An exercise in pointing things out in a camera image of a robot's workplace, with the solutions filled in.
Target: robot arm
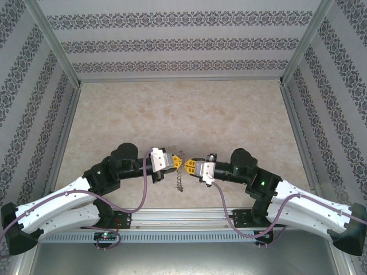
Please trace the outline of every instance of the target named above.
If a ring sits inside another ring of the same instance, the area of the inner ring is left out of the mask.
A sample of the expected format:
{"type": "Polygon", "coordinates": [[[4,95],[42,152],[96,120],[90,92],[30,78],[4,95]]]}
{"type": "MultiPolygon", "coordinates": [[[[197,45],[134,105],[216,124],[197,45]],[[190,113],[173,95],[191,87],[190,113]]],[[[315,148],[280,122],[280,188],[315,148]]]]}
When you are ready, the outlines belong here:
{"type": "MultiPolygon", "coordinates": [[[[164,178],[165,173],[173,172],[180,165],[181,160],[166,153],[164,148],[152,148],[146,160],[146,171],[156,183],[164,178]]],[[[34,247],[39,239],[59,231],[82,226],[107,226],[114,217],[109,205],[89,194],[68,192],[81,190],[103,196],[120,188],[122,179],[140,176],[143,176],[143,159],[138,159],[135,145],[124,143],[66,187],[24,205],[8,203],[2,206],[3,228],[23,213],[26,214],[5,235],[10,255],[23,253],[34,247]],[[57,194],[65,195],[30,211],[35,205],[57,194]]]]}
{"type": "Polygon", "coordinates": [[[190,159],[185,169],[199,178],[208,187],[215,179],[246,184],[245,192],[256,201],[250,213],[234,210],[236,227],[254,224],[268,227],[278,214],[282,203],[292,194],[283,208],[277,223],[292,226],[333,241],[335,247],[355,255],[362,255],[366,236],[366,225],[344,214],[367,221],[366,207],[354,203],[352,207],[331,202],[297,188],[281,177],[257,166],[257,159],[243,148],[236,149],[230,163],[217,162],[217,155],[206,159],[190,159]]]}

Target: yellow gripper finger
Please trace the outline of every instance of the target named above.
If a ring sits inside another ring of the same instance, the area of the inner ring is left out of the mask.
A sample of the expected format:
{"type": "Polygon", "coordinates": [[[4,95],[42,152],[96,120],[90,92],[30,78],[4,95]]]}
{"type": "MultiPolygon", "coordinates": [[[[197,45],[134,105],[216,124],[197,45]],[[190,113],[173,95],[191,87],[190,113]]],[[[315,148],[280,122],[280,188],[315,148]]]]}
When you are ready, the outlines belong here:
{"type": "Polygon", "coordinates": [[[185,169],[189,173],[189,175],[195,175],[195,165],[196,165],[196,161],[192,159],[189,159],[185,163],[185,169]]]}
{"type": "Polygon", "coordinates": [[[173,155],[173,163],[174,163],[174,167],[178,168],[181,166],[182,160],[178,156],[173,155]]]}

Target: beige marble floor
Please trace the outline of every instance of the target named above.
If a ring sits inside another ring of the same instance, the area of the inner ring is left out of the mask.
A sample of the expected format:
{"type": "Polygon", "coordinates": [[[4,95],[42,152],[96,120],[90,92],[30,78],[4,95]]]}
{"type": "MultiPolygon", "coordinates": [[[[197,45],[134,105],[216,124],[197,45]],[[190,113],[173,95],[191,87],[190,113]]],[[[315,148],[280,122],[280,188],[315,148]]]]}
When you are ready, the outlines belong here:
{"type": "MultiPolygon", "coordinates": [[[[124,142],[139,148],[179,150],[185,159],[218,153],[228,162],[243,147],[259,166],[309,190],[278,82],[195,81],[84,84],[56,189],[100,162],[124,142]]],[[[200,185],[183,170],[183,193],[177,173],[151,184],[145,208],[221,207],[218,191],[200,185]]],[[[219,182],[229,207],[252,206],[245,186],[219,182]]],[[[136,207],[142,178],[124,180],[106,198],[122,207],[136,207]]]]}

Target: patterned wallpaper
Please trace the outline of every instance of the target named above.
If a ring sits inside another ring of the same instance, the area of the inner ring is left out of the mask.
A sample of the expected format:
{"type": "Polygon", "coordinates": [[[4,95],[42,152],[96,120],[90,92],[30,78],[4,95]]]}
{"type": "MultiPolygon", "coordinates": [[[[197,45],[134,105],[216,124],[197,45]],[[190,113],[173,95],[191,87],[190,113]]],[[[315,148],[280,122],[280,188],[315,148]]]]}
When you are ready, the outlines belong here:
{"type": "Polygon", "coordinates": [[[2,206],[42,197],[75,89],[22,1],[1,0],[0,16],[2,206]]]}
{"type": "MultiPolygon", "coordinates": [[[[367,203],[367,1],[337,0],[288,83],[327,199],[367,203]]],[[[367,246],[354,257],[367,274],[367,246]]]]}
{"type": "Polygon", "coordinates": [[[39,3],[83,81],[279,77],[320,0],[39,3]]]}

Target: metal chain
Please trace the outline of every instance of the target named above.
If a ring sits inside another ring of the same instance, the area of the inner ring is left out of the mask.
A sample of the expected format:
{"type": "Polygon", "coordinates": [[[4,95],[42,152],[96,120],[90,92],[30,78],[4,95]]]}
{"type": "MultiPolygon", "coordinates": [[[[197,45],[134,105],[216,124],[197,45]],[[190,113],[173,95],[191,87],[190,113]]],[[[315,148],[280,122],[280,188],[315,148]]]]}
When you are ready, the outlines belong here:
{"type": "Polygon", "coordinates": [[[179,150],[177,156],[182,160],[182,165],[177,169],[177,190],[180,192],[184,191],[182,186],[182,166],[185,165],[185,153],[183,150],[179,150]]]}

